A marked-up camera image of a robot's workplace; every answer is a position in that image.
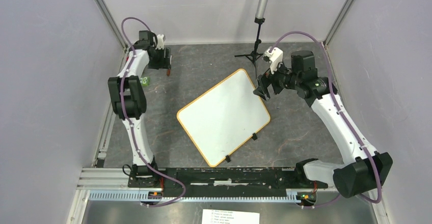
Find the yellow framed whiteboard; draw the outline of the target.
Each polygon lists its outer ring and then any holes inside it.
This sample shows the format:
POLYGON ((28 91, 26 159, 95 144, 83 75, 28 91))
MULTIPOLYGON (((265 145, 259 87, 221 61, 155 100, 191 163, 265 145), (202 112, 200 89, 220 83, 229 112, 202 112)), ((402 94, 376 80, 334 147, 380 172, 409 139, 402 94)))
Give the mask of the yellow framed whiteboard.
POLYGON ((177 112, 177 120, 210 167, 225 161, 270 121, 245 69, 238 69, 177 112))

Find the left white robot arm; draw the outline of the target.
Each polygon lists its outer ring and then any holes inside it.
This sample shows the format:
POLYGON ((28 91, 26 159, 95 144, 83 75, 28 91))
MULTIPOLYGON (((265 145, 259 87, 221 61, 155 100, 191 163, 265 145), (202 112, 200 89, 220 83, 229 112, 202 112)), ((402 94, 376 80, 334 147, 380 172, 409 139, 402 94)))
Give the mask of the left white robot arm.
POLYGON ((122 120, 132 148, 130 187, 154 187, 160 181, 144 123, 147 100, 140 78, 145 68, 171 69, 170 49, 165 48, 165 39, 164 34, 140 31, 138 41, 129 49, 124 68, 107 82, 113 112, 122 120))

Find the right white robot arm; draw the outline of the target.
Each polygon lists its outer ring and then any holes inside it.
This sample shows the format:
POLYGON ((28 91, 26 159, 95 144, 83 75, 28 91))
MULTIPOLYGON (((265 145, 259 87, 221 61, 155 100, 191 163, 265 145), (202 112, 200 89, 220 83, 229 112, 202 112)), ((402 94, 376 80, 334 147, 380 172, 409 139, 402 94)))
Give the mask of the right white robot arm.
POLYGON ((342 156, 343 163, 327 163, 316 158, 296 164, 294 181, 300 187, 308 187, 314 181, 335 186, 344 198, 377 190, 373 202, 382 198, 383 185, 393 164, 389 153, 379 153, 359 131, 345 110, 337 89, 329 77, 319 76, 313 52, 295 51, 291 54, 291 66, 283 62, 283 51, 270 47, 263 58, 269 68, 257 77, 254 94, 264 100, 270 98, 268 87, 275 94, 284 89, 295 90, 322 120, 342 156))

